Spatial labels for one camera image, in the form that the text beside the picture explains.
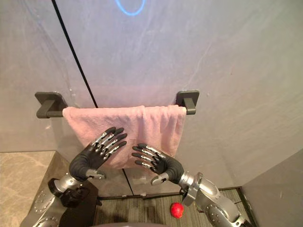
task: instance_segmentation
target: pink towel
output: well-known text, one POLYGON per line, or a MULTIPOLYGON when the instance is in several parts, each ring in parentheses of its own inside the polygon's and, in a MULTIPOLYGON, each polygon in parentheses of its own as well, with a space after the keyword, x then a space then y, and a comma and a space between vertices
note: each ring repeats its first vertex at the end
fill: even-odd
POLYGON ((132 146, 146 143, 170 156, 176 154, 186 116, 186 108, 177 105, 129 108, 78 109, 67 107, 63 116, 80 142, 87 146, 106 129, 123 127, 127 144, 106 163, 113 168, 134 167, 132 146))

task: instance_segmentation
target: red ball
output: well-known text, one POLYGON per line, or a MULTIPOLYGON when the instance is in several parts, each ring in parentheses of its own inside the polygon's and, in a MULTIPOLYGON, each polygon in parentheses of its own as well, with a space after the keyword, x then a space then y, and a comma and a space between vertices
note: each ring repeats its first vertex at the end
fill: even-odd
POLYGON ((175 218, 181 218, 184 211, 184 207, 181 203, 175 202, 170 207, 170 213, 175 218))

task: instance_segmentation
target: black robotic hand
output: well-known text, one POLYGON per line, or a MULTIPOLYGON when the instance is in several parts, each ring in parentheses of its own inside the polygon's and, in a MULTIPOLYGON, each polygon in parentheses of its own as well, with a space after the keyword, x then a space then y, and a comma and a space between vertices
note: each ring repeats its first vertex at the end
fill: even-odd
POLYGON ((141 160, 136 160, 135 163, 151 169, 159 176, 151 180, 152 185, 157 185, 169 180, 175 184, 178 184, 181 176, 184 173, 184 169, 176 159, 170 157, 158 149, 155 149, 147 144, 139 143, 137 147, 133 147, 133 150, 140 153, 132 153, 132 156, 138 157, 141 160))
POLYGON ((104 174, 97 169, 126 144, 126 141, 118 143, 127 137, 126 133, 120 134, 123 130, 123 128, 109 128, 90 143, 72 160, 69 167, 71 176, 81 182, 89 177, 105 178, 104 174))

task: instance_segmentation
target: wall mount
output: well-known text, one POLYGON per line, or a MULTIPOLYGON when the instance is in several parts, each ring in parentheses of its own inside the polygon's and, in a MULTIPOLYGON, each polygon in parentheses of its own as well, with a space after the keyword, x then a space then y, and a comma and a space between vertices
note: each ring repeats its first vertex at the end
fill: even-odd
MULTIPOLYGON (((58 92, 36 92, 35 97, 41 104, 37 111, 38 118, 63 117, 62 110, 67 104, 58 92)), ((187 115, 196 114, 196 104, 199 98, 199 91, 179 91, 176 104, 186 108, 187 115)))
POLYGON ((179 91, 176 104, 186 108, 186 115, 196 114, 196 104, 199 98, 199 91, 179 91))
POLYGON ((63 117, 62 110, 67 104, 60 93, 36 92, 35 97, 41 104, 36 113, 38 118, 63 117))

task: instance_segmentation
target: gray carpet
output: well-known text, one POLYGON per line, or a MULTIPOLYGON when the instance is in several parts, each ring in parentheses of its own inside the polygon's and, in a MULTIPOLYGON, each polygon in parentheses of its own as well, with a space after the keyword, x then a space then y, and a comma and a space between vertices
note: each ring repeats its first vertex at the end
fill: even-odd
MULTIPOLYGON (((248 219, 244 206, 236 190, 221 191, 238 206, 239 211, 248 219)), ((115 222, 156 223, 171 227, 211 227, 204 213, 199 213, 193 203, 185 207, 183 217, 176 219, 170 215, 170 205, 181 202, 181 196, 156 199, 121 199, 102 201, 97 206, 95 225, 115 222)))

